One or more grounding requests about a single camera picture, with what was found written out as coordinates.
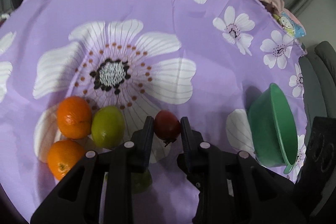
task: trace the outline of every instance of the black plastic part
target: black plastic part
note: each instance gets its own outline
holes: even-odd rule
[[[322,199],[322,191],[336,167],[336,119],[315,117],[306,150],[301,178],[295,184],[293,200],[308,218]]]
[[[199,132],[191,131],[186,117],[181,124],[185,125],[181,132],[184,155],[178,156],[177,163],[200,190],[194,224],[306,223],[288,194],[292,182],[268,171],[248,154],[243,158],[214,145],[201,148]],[[203,168],[194,168],[200,166],[200,159]],[[232,183],[233,197],[229,195],[228,181]]]
[[[187,117],[182,117],[180,123],[186,167],[190,173],[204,171],[204,168],[207,167],[207,159],[198,151],[203,137],[200,132],[191,129]]]
[[[109,172],[104,223],[133,224],[131,172],[143,173],[149,164],[154,119],[124,144],[92,158],[84,156],[38,207],[31,224],[98,224],[105,172]]]
[[[131,141],[135,143],[135,152],[128,157],[127,164],[132,167],[133,172],[143,173],[149,164],[152,151],[154,135],[154,119],[146,118],[143,129],[135,131]]]

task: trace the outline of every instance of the floral fabric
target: floral fabric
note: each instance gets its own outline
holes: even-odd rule
[[[238,135],[225,134],[229,114],[245,117],[276,83],[301,136],[301,55],[256,0],[24,0],[0,28],[0,183],[30,220],[55,186],[45,159],[63,138],[56,110],[71,95],[93,113],[116,105],[126,122],[123,141],[146,116],[167,109],[236,152]],[[253,153],[249,138],[240,140]],[[95,149],[90,138],[80,142]],[[180,139],[167,147],[153,140],[153,184],[133,199],[139,223],[191,223],[198,190],[176,165],[181,152]]]

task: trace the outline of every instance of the flower center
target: flower center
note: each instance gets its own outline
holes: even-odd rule
[[[296,82],[299,86],[303,86],[303,77],[301,73],[298,75]]]
[[[114,86],[125,79],[126,72],[124,66],[120,63],[108,62],[100,70],[100,82],[106,86]]]
[[[278,45],[273,49],[273,55],[276,57],[282,56],[285,53],[286,45]]]
[[[233,38],[233,39],[236,39],[239,37],[239,33],[240,33],[240,30],[238,29],[238,27],[235,25],[235,24],[229,24],[227,27],[226,27],[226,30],[228,31],[229,35]]]
[[[94,89],[101,89],[103,91],[110,91],[114,88],[114,94],[120,93],[120,85],[125,80],[131,78],[131,75],[127,74],[129,69],[128,61],[121,62],[120,59],[112,61],[112,59],[106,59],[96,71],[90,72],[90,76],[94,78]]]

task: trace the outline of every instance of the plastic bowl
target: plastic bowl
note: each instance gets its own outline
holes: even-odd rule
[[[275,83],[248,110],[255,155],[265,167],[286,166],[288,174],[296,162],[297,133],[293,114],[282,90]]]

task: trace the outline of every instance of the screw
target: screw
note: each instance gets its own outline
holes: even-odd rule
[[[208,142],[201,142],[199,146],[202,147],[202,148],[204,148],[204,149],[208,149],[208,148],[210,148],[210,143],[208,143]]]
[[[94,156],[96,155],[96,152],[95,151],[92,151],[92,150],[90,150],[90,151],[87,151],[86,152],[86,154],[85,154],[85,156],[87,157],[87,158],[93,158]]]
[[[240,151],[239,152],[239,156],[242,157],[243,159],[247,159],[249,157],[249,153],[247,153],[246,151]]]
[[[132,148],[132,147],[134,146],[134,143],[131,142],[131,141],[129,141],[129,142],[125,142],[125,143],[124,143],[124,146],[125,146],[126,148]]]

